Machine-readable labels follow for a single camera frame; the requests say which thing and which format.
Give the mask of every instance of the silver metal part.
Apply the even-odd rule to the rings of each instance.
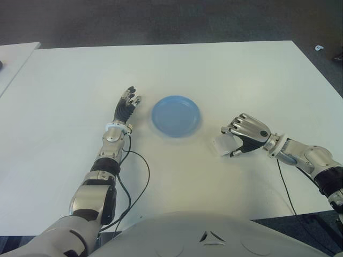
[[[232,156],[239,156],[242,154],[242,151],[241,150],[237,150],[237,151],[233,151],[232,152]]]
[[[90,257],[325,257],[294,238],[252,221],[177,211],[139,222]]]
[[[81,186],[77,189],[69,205],[69,215],[76,210],[88,209],[98,212],[96,220],[101,221],[102,211],[105,205],[106,194],[110,185],[87,185],[88,180],[109,180],[115,184],[115,177],[106,171],[91,171],[85,175]]]
[[[132,105],[136,107],[141,102],[141,96],[137,96]]]
[[[120,163],[122,148],[124,146],[124,133],[120,127],[109,127],[102,137],[102,147],[96,159],[111,158]]]
[[[271,134],[270,129],[264,123],[247,114],[236,117],[229,125],[222,127],[221,132],[230,132],[233,135],[243,136],[259,142],[266,142]]]
[[[75,193],[71,203],[69,214],[72,215],[76,210],[88,209],[97,211],[101,218],[105,203],[105,197],[109,185],[82,185]]]
[[[75,251],[78,256],[85,252],[87,256],[94,250],[100,228],[98,221],[86,221],[76,216],[63,217],[28,244],[1,256],[65,257],[64,253],[68,251]]]
[[[270,148],[266,145],[264,148],[269,151],[270,157],[300,168],[310,174],[312,179],[328,168],[341,166],[332,159],[332,154],[327,149],[320,146],[307,146],[289,138],[284,142],[280,137],[274,147]],[[276,148],[281,150],[277,153],[274,151]]]
[[[334,192],[333,194],[331,194],[327,200],[329,202],[335,202],[336,205],[338,206],[342,206],[343,205],[343,189],[340,189],[336,192]]]

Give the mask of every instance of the robot forearm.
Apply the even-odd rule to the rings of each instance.
[[[222,127],[221,132],[236,135],[243,141],[243,145],[230,154],[231,157],[263,147],[269,157],[308,173],[330,205],[338,213],[343,213],[343,167],[332,159],[327,149],[304,145],[285,134],[272,134],[265,124],[247,114],[236,117],[228,126]]]
[[[95,162],[71,200],[69,216],[59,219],[27,245],[2,256],[75,257],[93,251],[99,230],[114,219],[124,135],[132,131],[126,122],[140,102],[140,96],[131,101],[134,92],[133,87],[129,88],[119,100],[115,119],[106,126]]]

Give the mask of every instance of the white table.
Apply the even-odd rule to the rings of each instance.
[[[130,86],[143,97],[130,119],[132,149],[148,160],[151,183],[120,229],[182,210],[291,215],[275,159],[261,149],[237,158],[213,149],[220,127],[242,112],[343,161],[343,100],[291,41],[36,50],[0,101],[2,235],[37,235],[68,214]],[[192,136],[168,138],[153,126],[151,110],[168,95],[199,106],[203,120]],[[281,168],[299,214],[331,209],[296,168]],[[132,154],[121,177],[135,199],[145,164]],[[116,217],[127,204],[117,189]]]
[[[38,42],[0,46],[0,61],[3,63],[0,70],[0,97],[32,52],[39,46]]]

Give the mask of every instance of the wire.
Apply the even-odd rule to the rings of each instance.
[[[117,231],[120,222],[121,222],[122,219],[126,216],[126,214],[129,212],[129,210],[132,209],[132,207],[136,204],[136,202],[140,199],[140,197],[143,195],[143,193],[145,192],[146,188],[148,187],[148,184],[149,184],[149,181],[150,181],[150,167],[149,167],[148,162],[144,159],[144,157],[141,156],[140,154],[134,152],[134,151],[131,151],[131,150],[126,151],[126,150],[123,149],[123,151],[124,151],[124,152],[127,152],[126,156],[128,155],[128,153],[134,153],[134,154],[138,155],[139,157],[141,157],[141,158],[143,159],[143,161],[145,162],[145,164],[146,164],[146,166],[147,166],[147,168],[148,168],[148,180],[147,180],[146,185],[145,185],[145,187],[143,188],[142,192],[141,192],[140,195],[137,197],[137,199],[133,202],[133,204],[131,205],[131,207],[128,207],[125,211],[123,211],[123,213],[120,215],[120,217],[119,217],[116,221],[114,221],[114,222],[112,222],[110,225],[108,225],[108,226],[102,228],[102,229],[100,230],[100,232],[105,231],[105,230],[111,228],[113,225],[115,225],[115,224],[118,223],[115,232]]]
[[[143,195],[143,193],[145,192],[146,188],[148,187],[148,184],[149,184],[149,181],[150,181],[150,167],[149,167],[148,162],[144,159],[143,156],[141,156],[140,154],[136,153],[135,151],[127,151],[127,152],[128,152],[128,153],[134,153],[134,154],[138,155],[140,158],[143,159],[143,161],[145,162],[145,164],[146,164],[146,166],[147,166],[147,168],[148,168],[148,180],[147,180],[146,185],[145,185],[145,187],[143,188],[142,192],[139,194],[139,196],[137,197],[137,199],[133,202],[132,206],[131,206],[130,208],[128,208],[126,211],[123,212],[124,215],[123,215],[123,217],[121,217],[121,219],[119,220],[118,225],[117,225],[117,227],[116,227],[116,230],[114,231],[113,236],[116,235],[116,232],[117,232],[117,230],[118,230],[118,227],[119,227],[120,222],[124,219],[124,217],[126,216],[126,214],[132,209],[132,207],[136,204],[136,202],[137,202],[137,201],[140,199],[140,197]]]
[[[120,183],[120,185],[122,186],[122,188],[124,189],[126,195],[128,196],[128,199],[129,199],[129,206],[128,206],[128,209],[131,207],[131,196],[130,196],[130,193],[129,191],[126,189],[126,187],[124,186],[122,180],[120,179],[120,176],[119,174],[117,175],[117,178],[118,178],[118,181]]]
[[[308,231],[304,224],[301,222],[300,218],[299,218],[299,215],[296,213],[295,209],[294,209],[294,206],[292,204],[292,201],[290,199],[290,196],[289,196],[289,192],[288,192],[288,189],[287,189],[287,186],[286,186],[286,183],[285,183],[285,180],[284,180],[284,177],[282,175],[282,172],[281,172],[281,167],[280,167],[280,163],[279,163],[279,160],[277,159],[277,163],[278,163],[278,167],[279,167],[279,171],[280,171],[280,176],[281,176],[281,179],[282,179],[282,182],[284,183],[284,186],[285,186],[285,189],[286,189],[286,193],[287,193],[287,196],[288,196],[288,200],[289,200],[289,203],[290,203],[290,206],[292,207],[292,210],[295,214],[295,217],[297,218],[297,220],[299,221],[300,225],[304,228],[304,230],[307,232],[307,234],[314,240],[316,241],[317,243],[319,243],[323,248],[325,248],[328,252],[332,253],[335,255],[335,253],[333,251],[331,251],[330,249],[328,249],[325,245],[323,245],[321,242],[319,242],[311,233],[310,231]]]
[[[319,189],[319,186],[311,179],[311,177],[305,172],[303,171],[302,169],[296,167],[298,170],[300,170],[318,189]]]
[[[122,158],[122,160],[120,161],[119,163],[119,166],[122,165],[122,163],[125,161],[125,159],[128,157],[129,153],[130,153],[130,150],[131,150],[131,145],[132,145],[132,141],[131,141],[131,136],[129,134],[127,134],[127,136],[129,137],[129,150],[128,151],[125,151],[123,149],[124,152],[127,152],[126,155],[124,156],[124,158]]]

